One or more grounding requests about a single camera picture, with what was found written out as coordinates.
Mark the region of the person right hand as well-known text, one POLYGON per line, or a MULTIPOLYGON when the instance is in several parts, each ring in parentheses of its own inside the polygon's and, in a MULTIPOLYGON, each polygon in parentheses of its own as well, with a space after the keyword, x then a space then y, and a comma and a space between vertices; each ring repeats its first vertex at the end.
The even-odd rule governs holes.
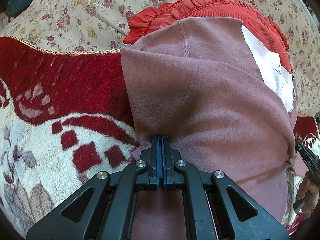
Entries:
POLYGON ((299 185, 297 200, 305 198, 307 193, 311 193, 310 199, 302 207, 305 218, 309 218, 319 201, 319 187, 310 180, 310 172, 307 172, 303 181, 299 185))

